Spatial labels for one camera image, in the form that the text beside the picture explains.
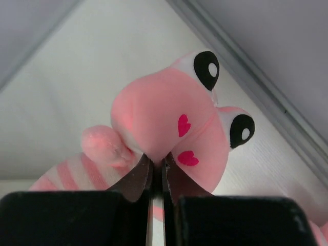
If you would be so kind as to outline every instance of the plush toy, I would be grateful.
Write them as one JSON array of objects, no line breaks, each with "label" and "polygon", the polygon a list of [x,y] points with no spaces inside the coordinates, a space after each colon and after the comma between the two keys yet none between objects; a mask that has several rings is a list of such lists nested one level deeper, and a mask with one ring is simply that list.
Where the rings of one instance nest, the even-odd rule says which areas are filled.
[{"label": "plush toy", "polygon": [[[187,175],[213,192],[229,152],[255,132],[247,112],[217,106],[219,70],[217,57],[205,50],[133,81],[113,102],[112,127],[86,129],[83,152],[50,169],[30,190],[105,190],[143,153],[160,165],[172,152]],[[161,220],[161,209],[155,208],[154,214]]]}]

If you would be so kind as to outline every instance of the pink stuffed toy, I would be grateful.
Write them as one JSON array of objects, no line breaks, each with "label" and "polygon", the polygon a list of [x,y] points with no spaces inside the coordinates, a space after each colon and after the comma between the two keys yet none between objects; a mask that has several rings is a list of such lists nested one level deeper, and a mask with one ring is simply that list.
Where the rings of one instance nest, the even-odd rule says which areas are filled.
[{"label": "pink stuffed toy", "polygon": [[[201,51],[133,81],[113,102],[112,128],[86,129],[83,152],[50,169],[30,190],[105,190],[143,153],[159,165],[172,152],[186,174],[213,192],[230,150],[249,141],[255,131],[244,110],[217,106],[213,88],[218,78],[217,57]],[[154,214],[161,220],[161,209],[154,208]],[[313,226],[327,238],[327,226]]]}]

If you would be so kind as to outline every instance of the black object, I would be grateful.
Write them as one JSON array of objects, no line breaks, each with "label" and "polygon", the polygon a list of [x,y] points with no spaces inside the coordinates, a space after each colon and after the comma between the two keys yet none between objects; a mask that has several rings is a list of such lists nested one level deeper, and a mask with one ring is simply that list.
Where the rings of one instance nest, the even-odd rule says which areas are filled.
[{"label": "black object", "polygon": [[0,246],[151,245],[152,198],[163,197],[166,246],[315,246],[290,199],[219,197],[175,163],[143,156],[107,191],[15,192],[0,201]]}]

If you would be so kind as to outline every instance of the pink striped body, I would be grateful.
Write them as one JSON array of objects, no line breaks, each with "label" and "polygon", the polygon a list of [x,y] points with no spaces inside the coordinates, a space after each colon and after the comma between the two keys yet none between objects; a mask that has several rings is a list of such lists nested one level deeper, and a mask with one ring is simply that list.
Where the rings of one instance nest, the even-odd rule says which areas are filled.
[{"label": "pink striped body", "polygon": [[84,153],[79,153],[52,167],[29,190],[105,190],[130,170],[129,167],[99,165]]}]

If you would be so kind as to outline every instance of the heart-shaped cheek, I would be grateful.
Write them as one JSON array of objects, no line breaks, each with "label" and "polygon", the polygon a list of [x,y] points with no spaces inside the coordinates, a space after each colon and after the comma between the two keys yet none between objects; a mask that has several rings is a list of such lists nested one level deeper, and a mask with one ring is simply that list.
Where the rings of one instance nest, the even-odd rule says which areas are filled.
[{"label": "heart-shaped cheek", "polygon": [[193,151],[183,151],[178,155],[178,161],[186,166],[195,166],[199,163],[199,160],[194,157]]},{"label": "heart-shaped cheek", "polygon": [[180,116],[178,121],[178,132],[179,137],[183,137],[186,135],[186,133],[190,130],[191,124],[188,123],[188,117],[183,114]]}]

